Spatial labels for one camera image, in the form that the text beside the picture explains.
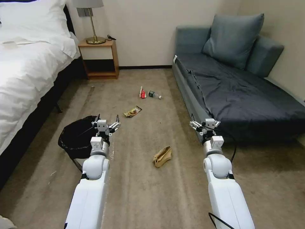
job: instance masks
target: sofa armrest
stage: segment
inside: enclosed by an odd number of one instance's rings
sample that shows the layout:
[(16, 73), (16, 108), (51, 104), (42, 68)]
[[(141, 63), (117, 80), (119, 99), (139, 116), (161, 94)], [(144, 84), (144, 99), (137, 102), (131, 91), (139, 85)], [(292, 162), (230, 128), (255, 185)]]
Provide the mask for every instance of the sofa armrest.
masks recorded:
[(263, 78), (267, 77), (283, 49), (283, 45), (259, 36), (250, 53), (246, 71)]
[(175, 54), (201, 53), (210, 33), (210, 26), (178, 26), (176, 28)]

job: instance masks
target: label on bottle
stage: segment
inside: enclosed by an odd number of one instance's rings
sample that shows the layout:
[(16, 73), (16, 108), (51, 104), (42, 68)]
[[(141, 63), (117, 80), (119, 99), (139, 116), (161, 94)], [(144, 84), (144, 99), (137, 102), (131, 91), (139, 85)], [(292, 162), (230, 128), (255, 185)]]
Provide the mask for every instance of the label on bottle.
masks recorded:
[(154, 94), (155, 94), (155, 93), (154, 93), (153, 91), (149, 91), (148, 96), (149, 96), (149, 97), (153, 97)]

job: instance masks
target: wooden nightstand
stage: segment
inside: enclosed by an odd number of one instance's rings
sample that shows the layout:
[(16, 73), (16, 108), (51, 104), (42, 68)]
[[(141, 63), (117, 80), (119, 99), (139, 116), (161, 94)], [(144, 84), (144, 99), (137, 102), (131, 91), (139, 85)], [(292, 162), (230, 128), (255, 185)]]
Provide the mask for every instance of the wooden nightstand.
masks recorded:
[(89, 80), (117, 79), (119, 60), (115, 41), (89, 45), (85, 40), (78, 45)]

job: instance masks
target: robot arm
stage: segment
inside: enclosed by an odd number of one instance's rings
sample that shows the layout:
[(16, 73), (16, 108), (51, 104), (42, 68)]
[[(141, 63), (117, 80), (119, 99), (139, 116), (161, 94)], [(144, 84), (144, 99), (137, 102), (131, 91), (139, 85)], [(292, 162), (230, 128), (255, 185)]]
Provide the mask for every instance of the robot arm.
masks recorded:
[(223, 137), (215, 136), (214, 128), (219, 124), (220, 122), (214, 119), (206, 119), (202, 124), (190, 122), (190, 126), (203, 136), (202, 143), (207, 156), (203, 167), (209, 182), (208, 191), (213, 214), (230, 227), (219, 220), (215, 220), (215, 226), (217, 229), (254, 229), (246, 200), (234, 179), (232, 164), (222, 155)]
[(82, 177), (74, 191), (64, 226), (66, 229), (101, 228), (109, 171), (109, 137), (121, 123), (117, 116), (116, 121), (108, 126), (107, 120), (98, 117), (92, 125), (98, 132), (90, 141), (91, 156), (84, 161)]

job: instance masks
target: lamp shade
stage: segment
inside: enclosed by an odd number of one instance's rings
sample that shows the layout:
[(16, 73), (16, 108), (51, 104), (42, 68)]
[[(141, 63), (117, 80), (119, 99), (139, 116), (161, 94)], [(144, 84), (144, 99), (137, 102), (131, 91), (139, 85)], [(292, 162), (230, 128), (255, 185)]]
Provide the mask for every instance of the lamp shade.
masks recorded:
[(73, 0), (76, 8), (99, 8), (103, 7), (103, 0)]

